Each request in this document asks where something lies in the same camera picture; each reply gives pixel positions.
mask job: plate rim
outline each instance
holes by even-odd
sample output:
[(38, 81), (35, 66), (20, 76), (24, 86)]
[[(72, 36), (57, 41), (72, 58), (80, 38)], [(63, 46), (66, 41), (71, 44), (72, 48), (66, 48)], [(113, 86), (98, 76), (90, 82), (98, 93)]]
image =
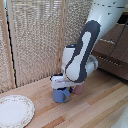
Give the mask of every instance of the plate rim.
[(24, 123), (24, 124), (22, 124), (22, 125), (19, 125), (19, 123), (17, 123), (16, 125), (10, 125), (10, 126), (3, 126), (2, 124), (0, 124), (0, 127), (2, 126), (2, 128), (23, 128), (23, 127), (25, 127), (26, 125), (28, 125), (30, 122), (31, 122), (31, 120), (32, 120), (32, 118), (33, 118), (33, 116), (34, 116), (34, 113), (35, 113), (35, 106), (34, 106), (34, 103), (28, 98), (28, 97), (26, 97), (26, 96), (23, 96), (23, 95), (9, 95), (9, 96), (5, 96), (5, 97), (2, 97), (2, 98), (0, 98), (0, 101), (1, 100), (4, 100), (4, 99), (6, 99), (6, 98), (11, 98), (11, 97), (18, 97), (18, 98), (24, 98), (24, 99), (27, 99), (28, 101), (29, 101), (29, 103), (32, 105), (32, 109), (30, 110), (32, 113), (31, 113), (31, 117), (28, 117), (29, 119), (28, 119), (28, 121), (26, 122), (26, 123)]

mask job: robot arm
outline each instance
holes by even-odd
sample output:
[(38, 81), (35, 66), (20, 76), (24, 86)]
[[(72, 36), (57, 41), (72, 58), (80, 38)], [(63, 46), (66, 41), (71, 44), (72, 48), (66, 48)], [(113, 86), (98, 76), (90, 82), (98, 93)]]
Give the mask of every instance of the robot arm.
[(62, 57), (63, 76), (51, 78), (52, 88), (81, 85), (97, 67), (98, 61), (91, 54), (97, 41), (120, 18), (128, 0), (94, 0), (90, 13), (75, 47), (65, 47)]
[(86, 25), (81, 32), (65, 73), (69, 80), (81, 83), (89, 75), (87, 61), (97, 41), (106, 34), (120, 18), (127, 0), (94, 0)]

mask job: wooden surface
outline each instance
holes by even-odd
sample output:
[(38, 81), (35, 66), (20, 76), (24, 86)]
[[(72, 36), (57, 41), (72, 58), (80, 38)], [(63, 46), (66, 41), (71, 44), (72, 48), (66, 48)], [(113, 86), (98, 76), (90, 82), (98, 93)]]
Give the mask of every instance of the wooden surface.
[[(125, 23), (125, 16), (119, 20), (120, 23)], [(116, 24), (109, 32), (107, 32), (101, 40), (95, 45), (92, 55), (94, 55), (99, 65), (103, 63), (106, 57), (110, 54), (115, 46), (116, 41), (124, 27), (124, 24)], [(107, 59), (106, 63), (101, 66), (110, 73), (113, 73), (123, 79), (128, 80), (128, 25), (126, 26), (123, 35), (121, 36), (118, 45), (112, 52), (111, 56)]]
[(85, 80), (84, 93), (66, 103), (52, 99), (50, 77), (0, 95), (23, 95), (35, 105), (26, 128), (110, 128), (128, 102), (128, 86), (99, 70)]

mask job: blue object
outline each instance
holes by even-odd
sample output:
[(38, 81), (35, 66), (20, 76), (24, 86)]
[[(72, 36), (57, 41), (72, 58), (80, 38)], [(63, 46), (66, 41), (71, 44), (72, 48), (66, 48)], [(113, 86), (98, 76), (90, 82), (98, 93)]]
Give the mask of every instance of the blue object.
[(76, 44), (70, 44), (68, 46), (66, 46), (66, 48), (75, 48), (76, 47)]
[(4, 0), (5, 8), (6, 8), (6, 0)]
[(73, 92), (73, 88), (72, 87), (70, 87), (70, 91), (69, 91), (70, 93), (72, 93)]
[(53, 100), (58, 103), (64, 103), (70, 97), (68, 88), (53, 89)]

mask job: wooden table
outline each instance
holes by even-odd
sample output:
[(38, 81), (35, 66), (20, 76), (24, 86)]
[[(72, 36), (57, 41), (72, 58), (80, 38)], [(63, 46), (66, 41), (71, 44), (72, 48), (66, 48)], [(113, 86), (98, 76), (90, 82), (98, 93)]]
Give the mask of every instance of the wooden table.
[(85, 80), (84, 93), (62, 104), (53, 101), (49, 78), (0, 95), (33, 101), (35, 115), (26, 128), (110, 128), (128, 102), (128, 86), (98, 70)]

